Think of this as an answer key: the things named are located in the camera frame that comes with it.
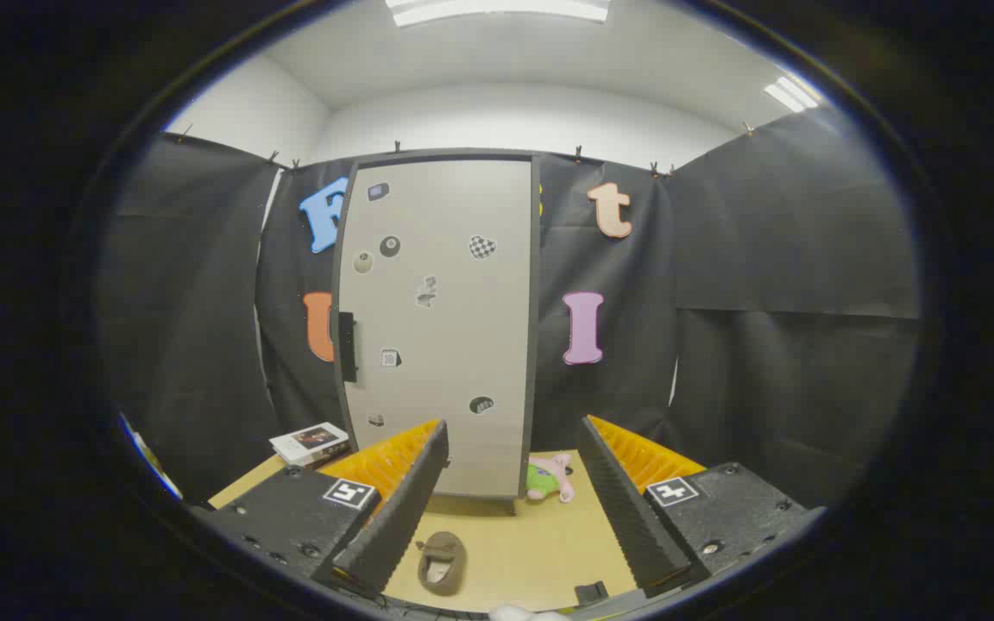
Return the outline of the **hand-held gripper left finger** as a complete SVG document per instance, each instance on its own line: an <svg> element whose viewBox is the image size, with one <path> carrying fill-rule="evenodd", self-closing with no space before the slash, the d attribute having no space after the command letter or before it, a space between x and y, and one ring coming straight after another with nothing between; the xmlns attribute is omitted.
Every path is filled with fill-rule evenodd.
<svg viewBox="0 0 994 621"><path fill-rule="evenodd" d="M319 469L277 469L194 515L291 582L375 598L412 542L447 459L447 424L431 420Z"/></svg>

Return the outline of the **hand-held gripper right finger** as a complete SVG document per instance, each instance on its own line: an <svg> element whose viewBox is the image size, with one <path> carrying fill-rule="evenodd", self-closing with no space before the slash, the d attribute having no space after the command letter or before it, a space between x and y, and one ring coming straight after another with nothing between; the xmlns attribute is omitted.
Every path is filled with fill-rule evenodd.
<svg viewBox="0 0 994 621"><path fill-rule="evenodd" d="M703 467L599 417L577 452L638 589L648 596L748 566L824 515L745 465Z"/></svg>

